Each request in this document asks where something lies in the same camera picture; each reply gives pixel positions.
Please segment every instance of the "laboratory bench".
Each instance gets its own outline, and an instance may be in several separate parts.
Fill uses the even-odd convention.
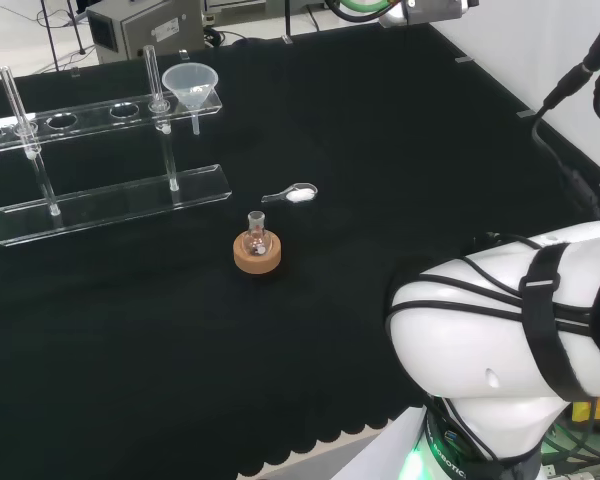
[[[173,123],[177,167],[220,164],[233,194],[0,246],[0,479],[233,480],[419,405],[383,325],[395,272],[484,232],[589,220],[517,115],[529,107],[463,55],[430,26],[378,25],[191,54],[223,108],[197,138]],[[142,59],[79,73],[18,78],[27,110],[149,91]],[[164,173],[151,126],[44,151],[56,194]],[[242,273],[247,214],[295,182],[317,197],[264,208],[282,263]],[[1,153],[0,206],[39,197],[23,152]]]

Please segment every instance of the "glass flask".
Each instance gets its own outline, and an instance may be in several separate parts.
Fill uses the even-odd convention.
[[[249,255],[261,257],[271,251],[271,234],[264,229],[264,213],[249,214],[249,230],[244,235],[242,246]]]

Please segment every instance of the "white floor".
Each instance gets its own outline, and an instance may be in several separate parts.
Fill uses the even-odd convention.
[[[45,0],[45,3],[48,13],[67,8],[66,0]],[[38,0],[0,0],[0,5],[30,19],[22,18],[0,8],[0,67],[9,65],[16,77],[39,73],[47,68],[50,68],[50,72],[53,72],[53,57],[47,30],[34,21],[41,10],[40,2]],[[320,7],[314,7],[312,10],[322,30],[352,26],[352,24],[337,18],[329,10],[323,10]],[[44,25],[42,15],[40,15],[40,18],[40,22]],[[66,13],[60,11],[51,17],[50,24],[52,26],[62,26],[67,21]],[[218,29],[232,31],[247,37],[276,38],[284,33],[284,19],[273,18],[235,25],[223,25]],[[86,21],[79,26],[79,30],[84,47],[93,45]],[[291,32],[292,35],[315,32],[315,26],[309,15],[306,13],[294,15],[291,19]],[[78,50],[75,32],[72,27],[55,28],[52,30],[52,35],[59,64],[66,64],[71,59],[71,55]],[[235,40],[238,40],[238,37],[226,35],[225,43],[231,45]],[[85,67],[98,63],[95,54],[86,57],[74,55],[72,59],[75,63],[71,66]]]

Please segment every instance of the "metal equipment box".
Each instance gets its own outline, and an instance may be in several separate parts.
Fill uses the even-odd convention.
[[[87,8],[99,63],[204,48],[199,0],[105,0]]]

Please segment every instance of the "green light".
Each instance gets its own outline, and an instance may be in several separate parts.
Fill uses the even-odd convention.
[[[402,466],[402,470],[400,470],[398,480],[418,480],[421,478],[423,470],[424,465],[422,463],[422,458],[420,457],[420,452],[418,450],[413,450],[404,460],[404,465]]]

